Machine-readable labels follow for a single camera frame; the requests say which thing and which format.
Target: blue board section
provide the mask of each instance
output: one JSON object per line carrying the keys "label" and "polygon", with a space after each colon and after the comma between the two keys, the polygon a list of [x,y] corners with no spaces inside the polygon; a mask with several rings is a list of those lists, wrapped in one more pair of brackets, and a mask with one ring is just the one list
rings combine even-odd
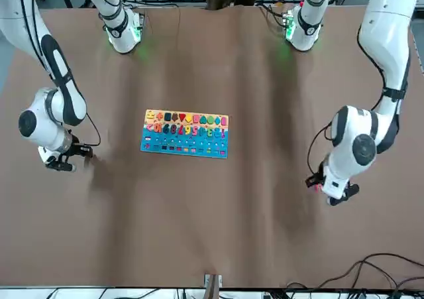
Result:
{"label": "blue board section", "polygon": [[175,134],[157,133],[144,128],[140,150],[207,158],[227,158],[229,132],[224,131],[223,137],[222,129],[216,128],[213,131],[212,136],[208,137],[207,132],[204,132],[202,136],[199,135],[200,133],[193,136],[191,134],[179,135],[178,132]]}

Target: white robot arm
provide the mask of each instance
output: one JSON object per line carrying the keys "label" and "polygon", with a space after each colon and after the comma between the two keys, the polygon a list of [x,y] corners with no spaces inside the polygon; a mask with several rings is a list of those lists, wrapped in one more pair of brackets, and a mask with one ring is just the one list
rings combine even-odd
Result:
{"label": "white robot arm", "polygon": [[[332,151],[307,185],[322,184],[330,205],[359,191],[349,180],[367,170],[376,155],[388,150],[399,131],[399,113],[407,91],[408,28],[416,0],[370,0],[358,31],[358,45],[383,79],[382,94],[371,110],[341,108],[331,122]],[[300,51],[318,39],[328,0],[305,0],[291,12],[286,38]]]}
{"label": "white robot arm", "polygon": [[[102,15],[109,41],[120,53],[130,52],[140,42],[140,18],[124,9],[121,0],[92,0]],[[38,59],[55,88],[37,91],[31,106],[19,117],[19,131],[38,145],[48,168],[73,171],[72,155],[92,156],[91,145],[80,144],[63,124],[77,126],[87,106],[72,72],[46,25],[34,0],[0,0],[0,30],[17,48]]]}

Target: metal bracket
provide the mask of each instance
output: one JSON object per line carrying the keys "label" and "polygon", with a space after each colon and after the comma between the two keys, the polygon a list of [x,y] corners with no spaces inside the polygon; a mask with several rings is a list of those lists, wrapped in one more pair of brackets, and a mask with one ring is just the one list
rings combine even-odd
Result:
{"label": "metal bracket", "polygon": [[223,286],[223,277],[220,274],[205,274],[205,295],[203,299],[218,299],[219,289]]}

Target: wooden puzzle board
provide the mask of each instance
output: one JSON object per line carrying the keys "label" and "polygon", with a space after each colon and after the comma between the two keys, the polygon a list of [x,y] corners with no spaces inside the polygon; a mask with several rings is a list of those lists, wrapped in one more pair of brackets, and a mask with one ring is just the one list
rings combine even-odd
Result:
{"label": "wooden puzzle board", "polygon": [[227,158],[229,117],[147,109],[141,151]]}

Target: brown table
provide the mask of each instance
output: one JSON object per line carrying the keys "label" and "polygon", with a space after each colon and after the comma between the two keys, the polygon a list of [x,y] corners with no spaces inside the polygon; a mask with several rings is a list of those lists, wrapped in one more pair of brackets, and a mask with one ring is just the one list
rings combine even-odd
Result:
{"label": "brown table", "polygon": [[[329,8],[317,45],[298,53],[259,8],[148,10],[142,44],[124,56],[97,11],[45,12],[102,143],[91,166],[73,158],[76,173],[43,167],[17,121],[52,84],[17,52],[0,98],[0,284],[190,287],[219,273],[229,287],[314,287],[373,252],[424,261],[424,78],[413,44],[401,133],[355,179],[360,194],[331,208],[304,184],[314,134],[341,106],[369,108],[381,92],[356,45],[363,12]],[[147,108],[230,115],[228,159],[140,152]],[[96,141],[87,119],[74,132]],[[329,149],[320,138],[314,166]],[[399,279],[423,274],[374,262]],[[358,287],[389,285],[365,267]]]}

